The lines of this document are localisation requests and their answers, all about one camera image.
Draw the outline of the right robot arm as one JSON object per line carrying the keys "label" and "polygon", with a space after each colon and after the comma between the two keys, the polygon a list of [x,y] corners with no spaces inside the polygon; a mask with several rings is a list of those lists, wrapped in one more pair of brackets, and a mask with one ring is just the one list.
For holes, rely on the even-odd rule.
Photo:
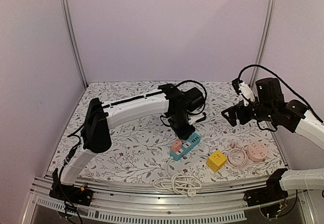
{"label": "right robot arm", "polygon": [[[302,136],[320,149],[323,149],[323,120],[311,105],[294,91],[282,78],[270,69],[261,69],[272,75],[255,82],[257,92],[241,79],[243,72],[252,65],[244,67],[232,86],[242,100],[221,112],[231,126],[245,125],[251,120],[257,123],[270,122],[276,130],[284,127],[291,133]],[[291,170],[280,168],[266,180],[266,186],[246,194],[246,199],[261,197],[272,202],[279,197],[287,197],[289,190],[323,190],[323,169]]]}

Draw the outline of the pink plug adapter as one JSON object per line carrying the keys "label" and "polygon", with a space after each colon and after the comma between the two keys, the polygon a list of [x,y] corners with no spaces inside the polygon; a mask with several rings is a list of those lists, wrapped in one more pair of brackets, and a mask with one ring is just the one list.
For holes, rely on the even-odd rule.
{"label": "pink plug adapter", "polygon": [[182,141],[181,140],[175,140],[171,145],[171,151],[176,153],[180,151],[182,148]]}

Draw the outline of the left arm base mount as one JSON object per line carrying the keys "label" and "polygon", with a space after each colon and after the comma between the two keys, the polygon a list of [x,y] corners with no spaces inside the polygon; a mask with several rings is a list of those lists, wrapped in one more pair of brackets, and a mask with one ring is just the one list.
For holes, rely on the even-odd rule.
{"label": "left arm base mount", "polygon": [[49,196],[62,201],[70,201],[73,204],[90,206],[94,192],[87,187],[73,185],[52,185]]}

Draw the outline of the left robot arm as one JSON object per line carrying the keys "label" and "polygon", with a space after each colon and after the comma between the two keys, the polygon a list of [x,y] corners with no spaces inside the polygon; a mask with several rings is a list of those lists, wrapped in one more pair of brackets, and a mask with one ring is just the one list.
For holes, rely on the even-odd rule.
{"label": "left robot arm", "polygon": [[85,121],[70,137],[78,142],[65,157],[61,169],[55,169],[52,189],[65,201],[75,197],[74,183],[90,160],[112,146],[110,130],[126,122],[159,114],[168,120],[180,140],[195,132],[194,123],[206,119],[207,90],[194,87],[181,91],[177,85],[164,84],[151,92],[117,101],[90,101]]}

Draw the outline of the teal power strip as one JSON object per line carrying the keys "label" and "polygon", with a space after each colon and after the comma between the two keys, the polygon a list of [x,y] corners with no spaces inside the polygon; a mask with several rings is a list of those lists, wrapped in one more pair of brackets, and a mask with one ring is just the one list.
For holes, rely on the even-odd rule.
{"label": "teal power strip", "polygon": [[170,150],[170,157],[174,161],[179,161],[185,157],[192,149],[200,144],[201,136],[197,133],[192,133],[192,135],[187,140],[182,140],[182,148],[180,151],[174,153]]}

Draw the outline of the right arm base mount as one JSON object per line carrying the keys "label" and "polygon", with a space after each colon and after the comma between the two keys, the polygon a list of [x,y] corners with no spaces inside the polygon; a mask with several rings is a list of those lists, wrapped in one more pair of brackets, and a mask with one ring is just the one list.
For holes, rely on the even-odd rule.
{"label": "right arm base mount", "polygon": [[280,185],[270,184],[262,188],[245,191],[243,200],[251,207],[275,202],[287,197],[288,192],[282,190]]}

